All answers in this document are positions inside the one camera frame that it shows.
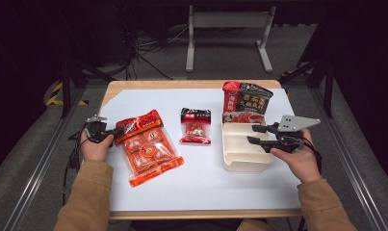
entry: table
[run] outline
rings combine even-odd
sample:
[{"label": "table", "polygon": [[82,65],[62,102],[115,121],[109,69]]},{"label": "table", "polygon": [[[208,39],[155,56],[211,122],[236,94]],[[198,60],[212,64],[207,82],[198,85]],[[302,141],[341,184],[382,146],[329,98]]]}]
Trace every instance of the table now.
[{"label": "table", "polygon": [[[277,81],[242,81],[275,90],[277,92],[275,95],[276,100],[281,99],[282,101],[279,107],[275,108],[285,108],[289,114],[292,113],[287,95]],[[108,118],[108,129],[114,127],[116,121],[125,118],[124,116],[139,116],[155,107],[163,118],[165,128],[178,155],[183,156],[185,160],[183,166],[169,170],[163,175],[136,188],[131,188],[128,183],[131,171],[122,153],[122,147],[114,146],[110,148],[107,162],[115,169],[112,187],[111,219],[277,218],[302,216],[296,189],[299,181],[284,162],[274,160],[271,167],[258,173],[231,172],[223,167],[221,161],[222,153],[215,155],[207,153],[209,150],[221,151],[221,138],[216,135],[221,124],[220,121],[218,122],[218,117],[220,116],[217,115],[217,110],[212,109],[211,140],[213,143],[211,146],[191,147],[178,143],[181,133],[178,131],[180,130],[179,112],[170,114],[165,112],[164,108],[170,108],[169,103],[165,104],[167,106],[160,106],[158,103],[161,100],[159,100],[152,105],[142,105],[138,100],[132,100],[132,97],[140,98],[142,95],[145,95],[144,100],[149,99],[151,92],[160,92],[160,97],[164,98],[172,91],[193,92],[201,90],[202,95],[214,94],[215,97],[206,101],[198,101],[197,99],[200,99],[201,95],[195,95],[192,104],[187,103],[187,105],[197,107],[206,105],[212,108],[215,102],[219,104],[219,101],[223,98],[221,87],[224,82],[114,81],[108,86],[100,111],[101,116]],[[217,89],[220,89],[221,97],[219,99],[217,99],[217,94],[219,94],[216,91]],[[176,98],[187,99],[187,96],[179,94]],[[269,110],[271,109],[271,112],[274,111],[274,106],[272,106],[274,104],[273,99],[274,97],[266,112],[266,121],[268,123],[270,123],[268,117],[272,117],[269,115]],[[259,201],[248,201],[249,198],[259,198]],[[266,207],[258,207],[259,204],[264,204]]]}]

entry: person's left hand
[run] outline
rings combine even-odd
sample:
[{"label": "person's left hand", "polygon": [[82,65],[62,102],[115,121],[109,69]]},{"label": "person's left hand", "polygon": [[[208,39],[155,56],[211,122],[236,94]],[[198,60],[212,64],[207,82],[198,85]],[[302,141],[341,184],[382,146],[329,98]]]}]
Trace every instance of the person's left hand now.
[{"label": "person's left hand", "polygon": [[107,157],[107,149],[113,142],[114,136],[109,135],[101,143],[95,143],[88,140],[86,132],[82,132],[80,143],[82,144],[81,150],[83,159],[85,161],[101,161],[104,162]]}]

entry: orange plastic bag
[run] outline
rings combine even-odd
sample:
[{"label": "orange plastic bag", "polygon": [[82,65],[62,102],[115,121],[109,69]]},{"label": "orange plastic bag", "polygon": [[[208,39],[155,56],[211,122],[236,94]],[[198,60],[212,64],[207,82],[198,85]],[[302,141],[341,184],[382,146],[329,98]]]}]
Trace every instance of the orange plastic bag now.
[{"label": "orange plastic bag", "polygon": [[116,123],[116,128],[121,126],[125,132],[117,137],[116,143],[121,143],[133,171],[129,181],[132,187],[184,164],[184,159],[177,156],[169,141],[156,110]]}]

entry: red snack bag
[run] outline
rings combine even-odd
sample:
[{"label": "red snack bag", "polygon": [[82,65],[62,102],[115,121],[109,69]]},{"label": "red snack bag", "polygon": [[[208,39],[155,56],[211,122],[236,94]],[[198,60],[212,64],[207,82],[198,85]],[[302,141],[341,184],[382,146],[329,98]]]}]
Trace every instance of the red snack bag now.
[{"label": "red snack bag", "polygon": [[210,144],[211,111],[183,108],[181,111],[181,142]]},{"label": "red snack bag", "polygon": [[116,123],[116,128],[125,127],[116,142],[122,147],[133,171],[129,180],[136,187],[164,172],[184,164],[169,142],[163,121],[156,110],[146,115],[127,118]]},{"label": "red snack bag", "polygon": [[250,83],[227,81],[223,85],[222,122],[262,123],[273,93]]}]

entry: white paper sheet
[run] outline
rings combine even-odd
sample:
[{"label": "white paper sheet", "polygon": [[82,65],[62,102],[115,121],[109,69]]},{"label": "white paper sheet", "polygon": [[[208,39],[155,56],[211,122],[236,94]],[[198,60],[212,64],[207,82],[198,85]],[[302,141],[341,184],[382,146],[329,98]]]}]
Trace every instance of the white paper sheet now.
[{"label": "white paper sheet", "polygon": [[[270,90],[274,96],[265,114],[267,124],[294,114],[285,91]],[[124,90],[108,102],[100,113],[108,118],[108,129],[115,128],[117,121],[156,109],[177,154],[185,160],[183,166],[132,188],[128,182],[132,171],[122,147],[110,148],[107,163],[115,169],[111,211],[299,209],[299,180],[281,160],[275,159],[263,172],[232,172],[223,167],[222,106],[222,89]],[[179,143],[184,107],[211,110],[211,145]]]}]

